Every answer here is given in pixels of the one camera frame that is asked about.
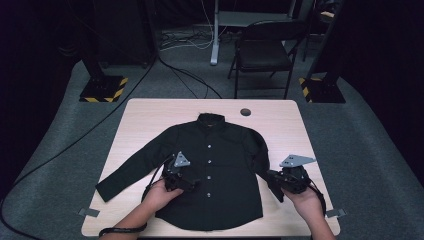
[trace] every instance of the table leg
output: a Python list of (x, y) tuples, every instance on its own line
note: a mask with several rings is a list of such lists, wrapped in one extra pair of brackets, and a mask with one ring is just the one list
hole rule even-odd
[(219, 0), (215, 0), (215, 14), (214, 14), (214, 31), (213, 31), (213, 46), (211, 65), (215, 66), (218, 64), (218, 51), (219, 51), (219, 33), (218, 33), (218, 18), (219, 18)]

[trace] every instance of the human arm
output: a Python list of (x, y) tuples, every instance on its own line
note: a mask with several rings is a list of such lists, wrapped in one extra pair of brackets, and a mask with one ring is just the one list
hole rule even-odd
[(314, 240), (336, 239), (322, 213), (321, 202), (309, 187), (300, 194), (293, 194), (285, 189), (283, 193), (293, 202), (296, 211), (305, 220)]
[[(138, 228), (147, 223), (147, 220), (159, 209), (165, 207), (172, 199), (183, 193), (181, 189), (168, 192), (163, 179), (156, 182), (147, 193), (144, 200), (135, 207), (126, 217), (119, 221), (115, 228)], [(135, 240), (139, 233), (107, 233), (100, 240)]]

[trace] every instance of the black chair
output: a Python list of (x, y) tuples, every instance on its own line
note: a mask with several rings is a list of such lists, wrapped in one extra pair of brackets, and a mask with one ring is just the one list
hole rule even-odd
[[(303, 0), (297, 19), (284, 21), (260, 21), (253, 23), (243, 29), (240, 39), (236, 41), (236, 50), (231, 64), (228, 79), (235, 70), (234, 98), (237, 98), (239, 90), (239, 73), (252, 72), (275, 72), (287, 71), (288, 77), (285, 85), (276, 86), (271, 81), (245, 89), (285, 89), (283, 98), (287, 98), (288, 88), (293, 72), (294, 62), (299, 44), (307, 33), (307, 15), (312, 9), (312, 0)], [(289, 49), (283, 45), (282, 41), (294, 41)]]
[(334, 14), (339, 8), (342, 0), (316, 0), (312, 8), (308, 33), (305, 38), (305, 50), (303, 51), (303, 61), (306, 60), (306, 54), (309, 47), (309, 42), (312, 37), (318, 37), (318, 42), (322, 42)]

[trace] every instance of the shirt collar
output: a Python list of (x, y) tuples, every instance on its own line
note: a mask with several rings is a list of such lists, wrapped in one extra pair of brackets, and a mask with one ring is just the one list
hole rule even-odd
[(201, 113), (197, 125), (204, 130), (219, 130), (225, 126), (225, 117), (213, 113)]

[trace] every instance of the finger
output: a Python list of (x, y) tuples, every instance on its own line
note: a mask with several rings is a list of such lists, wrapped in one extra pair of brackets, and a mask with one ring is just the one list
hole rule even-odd
[(175, 197), (181, 195), (183, 192), (184, 192), (184, 190), (177, 188), (177, 189), (174, 189), (174, 190), (168, 192), (168, 194), (172, 198), (175, 198)]
[(293, 197), (293, 193), (291, 193), (290, 191), (287, 191), (286, 189), (284, 189), (284, 188), (281, 188), (281, 191), (283, 191), (283, 193), (288, 197), (288, 198), (290, 198), (290, 199), (292, 199), (292, 197)]
[(155, 183), (153, 183), (154, 185), (158, 185), (158, 186), (165, 186), (165, 181), (163, 178), (160, 178), (159, 180), (157, 180)]

